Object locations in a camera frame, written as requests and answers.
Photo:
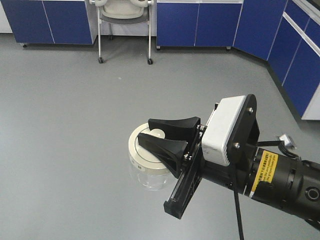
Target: gray floor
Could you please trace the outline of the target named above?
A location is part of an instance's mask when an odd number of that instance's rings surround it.
[[[1,240],[238,239],[229,190],[203,180],[182,220],[164,213],[174,184],[149,192],[128,174],[128,138],[148,118],[201,117],[255,94],[260,140],[288,133],[320,163],[320,122],[288,109],[265,64],[244,53],[167,48],[147,65],[141,37],[97,46],[30,45],[0,35]],[[240,196],[246,240],[318,240],[303,220]]]

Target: white jar lid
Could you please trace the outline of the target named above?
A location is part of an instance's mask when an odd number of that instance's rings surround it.
[[[137,127],[129,138],[129,157],[131,163],[141,172],[148,175],[164,175],[170,173],[166,166],[151,152],[139,145],[138,134],[150,134],[158,138],[165,138],[161,129],[149,129],[148,123]]]

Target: yellow warning label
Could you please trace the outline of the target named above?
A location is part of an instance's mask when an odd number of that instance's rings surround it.
[[[258,171],[255,175],[255,179],[252,185],[250,197],[252,197],[255,193],[260,181],[268,183],[272,182],[277,167],[278,156],[278,154],[275,154],[273,152],[266,150],[263,151]]]

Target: blue cabinet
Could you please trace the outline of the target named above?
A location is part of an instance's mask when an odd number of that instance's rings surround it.
[[[245,0],[234,46],[267,60],[287,0]]]
[[[233,46],[242,4],[219,2],[158,2],[157,46]]]
[[[84,1],[43,1],[56,44],[92,44]]]
[[[301,39],[299,33],[283,18],[268,59],[281,83],[285,80]]]
[[[288,1],[268,58],[270,66],[282,84],[286,80],[287,72],[302,40],[300,34],[288,21],[295,24],[300,32],[303,32],[309,21],[309,16],[292,0]]]
[[[92,44],[84,0],[1,0],[18,43]]]
[[[195,45],[198,3],[157,3],[157,46]]]
[[[284,89],[302,116],[320,83],[320,56],[303,40],[284,82]]]
[[[196,46],[233,46],[242,4],[201,3]]]
[[[1,3],[18,43],[54,43],[42,1],[1,0]]]
[[[318,47],[320,47],[320,25],[318,23],[310,19],[305,33]]]
[[[303,31],[305,30],[309,16],[306,14],[297,4],[295,4],[292,0],[289,0],[285,13],[301,28]]]

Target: chair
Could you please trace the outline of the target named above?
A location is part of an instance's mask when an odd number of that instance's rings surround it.
[[[102,21],[109,25],[109,39],[112,40],[112,24],[116,25],[133,25],[139,23],[148,24],[148,59],[149,65],[153,64],[151,59],[151,6],[153,0],[90,0],[95,4],[98,20],[98,45],[100,64],[104,62],[101,57],[101,24]]]

